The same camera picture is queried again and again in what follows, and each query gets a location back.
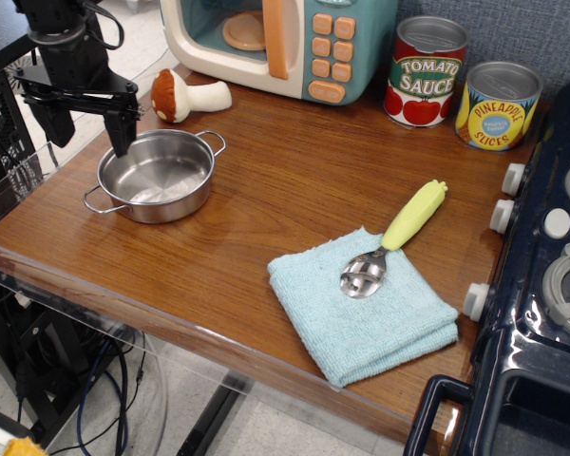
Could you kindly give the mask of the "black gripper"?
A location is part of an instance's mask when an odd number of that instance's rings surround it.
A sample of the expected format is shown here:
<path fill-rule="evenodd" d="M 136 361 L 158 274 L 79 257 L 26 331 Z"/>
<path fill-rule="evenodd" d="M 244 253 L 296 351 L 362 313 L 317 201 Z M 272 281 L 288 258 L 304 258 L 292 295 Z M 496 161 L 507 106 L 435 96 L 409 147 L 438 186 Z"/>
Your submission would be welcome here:
<path fill-rule="evenodd" d="M 137 86 L 113 72 L 107 53 L 117 48 L 95 28 L 70 28 L 61 33 L 30 30 L 42 63 L 18 67 L 14 77 L 26 95 L 38 102 L 63 101 L 75 110 L 104 114 L 104 125 L 117 158 L 127 154 L 137 138 L 140 109 Z M 75 133 L 69 111 L 32 104 L 31 112 L 47 139 L 65 147 Z"/>

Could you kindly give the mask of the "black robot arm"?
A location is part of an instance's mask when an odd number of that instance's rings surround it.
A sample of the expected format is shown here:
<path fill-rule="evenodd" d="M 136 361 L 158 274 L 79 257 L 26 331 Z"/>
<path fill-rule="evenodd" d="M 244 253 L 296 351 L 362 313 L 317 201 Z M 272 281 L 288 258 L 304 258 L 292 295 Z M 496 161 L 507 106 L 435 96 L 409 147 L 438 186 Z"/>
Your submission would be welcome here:
<path fill-rule="evenodd" d="M 47 138 L 66 146 L 75 133 L 73 111 L 100 115 L 117 157 L 127 154 L 137 137 L 142 111 L 137 85 L 109 67 L 108 52 L 124 42 L 115 22 L 118 43 L 104 40 L 98 17 L 116 18 L 97 1 L 17 1 L 28 20 L 28 38 L 41 63 L 18 69 L 24 102 Z"/>

